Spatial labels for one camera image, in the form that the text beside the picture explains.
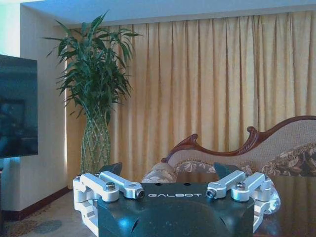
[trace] bolt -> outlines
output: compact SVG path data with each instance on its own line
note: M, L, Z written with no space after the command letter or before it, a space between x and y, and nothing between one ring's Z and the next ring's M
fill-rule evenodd
M239 190L244 190L246 188L246 184L244 182L236 183L236 188Z
M144 190L138 190L136 193L137 198L143 198L145 196Z
M209 198L214 198L216 196L216 191L213 189L209 189L206 191L206 196Z
M108 182L105 184L105 190L106 191L113 191L115 189L115 183Z

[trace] baseboard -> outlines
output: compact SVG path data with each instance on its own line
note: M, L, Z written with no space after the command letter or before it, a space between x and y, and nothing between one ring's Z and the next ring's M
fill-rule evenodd
M49 195L48 197L45 197L44 199L34 203L31 206L24 208L21 211L2 211L3 218L5 221L21 221L25 217L33 214L34 212L40 210L41 208L45 207L46 205L52 203L56 199L65 195L69 191L70 189L68 189L67 187L64 187L61 190L53 193L52 195Z

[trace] carved wooden frame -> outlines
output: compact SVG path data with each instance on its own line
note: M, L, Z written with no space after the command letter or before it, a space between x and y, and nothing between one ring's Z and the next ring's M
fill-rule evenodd
M278 131L280 128L288 125L289 123L300 121L300 120L316 120L316 116L297 116L293 118L288 118L277 125L275 125L273 128L265 131L265 132L259 132L255 127L250 126L247 128L247 131L249 132L249 137L247 141L237 150L231 151L231 152L215 152L208 150L204 147L202 147L199 143L197 143L198 135L192 134L191 136L187 137L183 141L181 141L178 145L176 145L168 154L166 158L162 158L161 162L168 162L171 158L171 156L181 150L198 150L207 154L215 155L215 156L222 156L222 157L233 157L245 154L249 152L250 150L254 149L255 147L259 146L260 143L265 141L268 137L270 137L272 134L274 134L276 131Z

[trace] sofa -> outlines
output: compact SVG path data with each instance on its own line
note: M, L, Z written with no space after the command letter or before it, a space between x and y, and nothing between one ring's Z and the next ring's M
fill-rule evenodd
M316 116L289 118L265 132L252 126L247 131L247 141L232 152L208 150L192 134L145 174L142 182L176 182L180 172L215 173L215 162L235 165L248 174L316 176Z

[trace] black screen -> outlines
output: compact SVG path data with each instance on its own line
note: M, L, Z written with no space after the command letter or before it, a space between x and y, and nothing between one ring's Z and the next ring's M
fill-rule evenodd
M0 55L0 158L37 154L37 61Z

